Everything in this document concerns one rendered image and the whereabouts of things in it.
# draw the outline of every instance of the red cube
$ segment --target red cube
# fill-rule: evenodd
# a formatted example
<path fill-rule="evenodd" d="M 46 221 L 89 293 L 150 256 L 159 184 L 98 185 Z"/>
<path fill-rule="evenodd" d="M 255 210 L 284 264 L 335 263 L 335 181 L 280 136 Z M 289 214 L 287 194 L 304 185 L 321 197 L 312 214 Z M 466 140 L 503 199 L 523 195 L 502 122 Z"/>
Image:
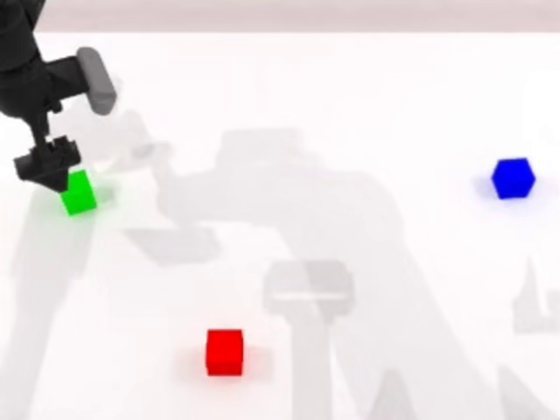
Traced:
<path fill-rule="evenodd" d="M 208 330 L 206 339 L 206 371 L 209 376 L 242 375 L 242 330 Z"/>

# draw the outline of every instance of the background wall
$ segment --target background wall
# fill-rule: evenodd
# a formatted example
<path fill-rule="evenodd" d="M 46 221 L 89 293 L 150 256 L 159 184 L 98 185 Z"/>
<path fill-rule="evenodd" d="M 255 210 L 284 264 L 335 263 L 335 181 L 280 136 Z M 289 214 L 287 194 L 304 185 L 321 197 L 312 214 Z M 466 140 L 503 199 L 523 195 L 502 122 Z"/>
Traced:
<path fill-rule="evenodd" d="M 47 0 L 46 32 L 556 31 L 560 0 Z"/>

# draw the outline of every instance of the white surface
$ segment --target white surface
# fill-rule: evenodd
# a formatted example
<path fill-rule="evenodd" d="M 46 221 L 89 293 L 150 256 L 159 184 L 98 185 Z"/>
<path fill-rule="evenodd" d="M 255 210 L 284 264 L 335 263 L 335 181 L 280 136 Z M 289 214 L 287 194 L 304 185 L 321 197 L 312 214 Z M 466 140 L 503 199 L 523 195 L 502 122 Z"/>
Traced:
<path fill-rule="evenodd" d="M 292 407 L 291 363 L 314 354 L 291 351 L 263 279 L 278 260 L 313 258 L 345 264 L 355 287 L 331 329 L 332 418 L 369 418 L 392 368 L 418 420 L 507 419 L 503 366 L 560 413 L 560 337 L 516 335 L 512 314 L 530 257 L 539 287 L 560 288 L 560 37 L 39 42 L 46 60 L 93 46 L 122 81 L 112 116 L 79 98 L 52 118 L 114 198 L 67 218 L 58 197 L 16 180 L 11 159 L 31 138 L 2 118 L 0 418 L 29 407 L 32 420 L 299 420 L 312 402 Z M 144 159 L 155 171 L 105 172 L 151 142 L 171 145 L 181 178 L 161 170 L 165 154 Z M 276 165 L 254 164 L 259 153 Z M 537 184 L 528 200 L 500 202 L 489 177 L 517 156 Z M 124 231 L 173 229 L 172 218 L 183 241 L 201 242 L 193 263 L 162 267 Z M 224 326 L 253 347 L 239 381 L 203 375 L 206 329 Z"/>

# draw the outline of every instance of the colored block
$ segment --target colored block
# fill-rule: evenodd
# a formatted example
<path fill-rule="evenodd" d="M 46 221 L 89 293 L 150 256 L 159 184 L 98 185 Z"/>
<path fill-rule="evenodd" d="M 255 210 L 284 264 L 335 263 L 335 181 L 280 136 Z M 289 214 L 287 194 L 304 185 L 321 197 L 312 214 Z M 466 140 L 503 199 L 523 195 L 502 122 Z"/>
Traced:
<path fill-rule="evenodd" d="M 536 182 L 526 158 L 503 159 L 493 172 L 492 181 L 501 200 L 524 199 Z"/>
<path fill-rule="evenodd" d="M 60 197 L 68 215 L 81 214 L 97 207 L 94 190 L 89 184 L 86 171 L 68 175 L 68 189 Z"/>
<path fill-rule="evenodd" d="M 209 376 L 241 376 L 243 372 L 243 332 L 208 330 L 206 371 Z"/>

